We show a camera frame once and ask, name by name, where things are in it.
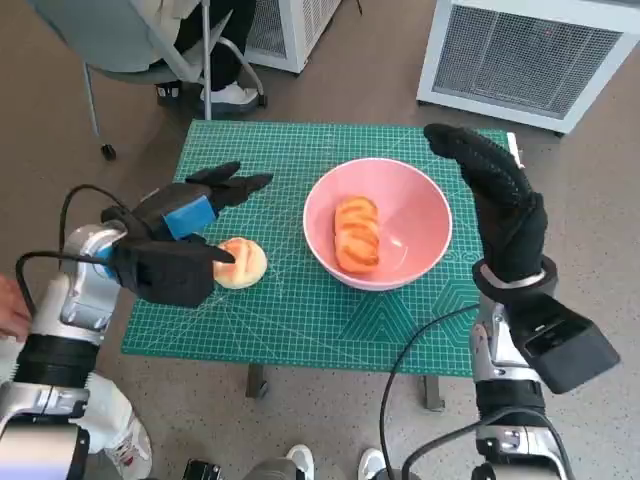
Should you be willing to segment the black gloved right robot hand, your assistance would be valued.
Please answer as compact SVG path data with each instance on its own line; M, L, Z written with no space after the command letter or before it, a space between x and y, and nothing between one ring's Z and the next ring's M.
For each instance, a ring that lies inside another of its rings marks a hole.
M542 271L548 217L543 196L533 190L515 157L494 141L466 128L428 124L430 149L455 161L471 189L484 262L511 283Z

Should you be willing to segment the person's hand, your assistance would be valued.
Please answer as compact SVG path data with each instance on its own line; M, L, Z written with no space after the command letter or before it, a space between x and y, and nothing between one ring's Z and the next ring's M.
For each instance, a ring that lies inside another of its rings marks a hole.
M0 278L0 330L2 338L24 342L29 335L31 315L17 282L1 275Z

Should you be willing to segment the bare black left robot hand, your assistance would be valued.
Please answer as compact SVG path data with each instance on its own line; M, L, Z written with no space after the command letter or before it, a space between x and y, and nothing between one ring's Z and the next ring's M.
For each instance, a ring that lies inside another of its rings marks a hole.
M139 277L162 271L211 270L218 262L233 265L238 256L199 235L214 224L221 212L237 207L264 189L271 173L240 176L239 162L199 170L148 195L135 208L110 207L104 221L117 221L125 235L95 256L113 271L129 271Z

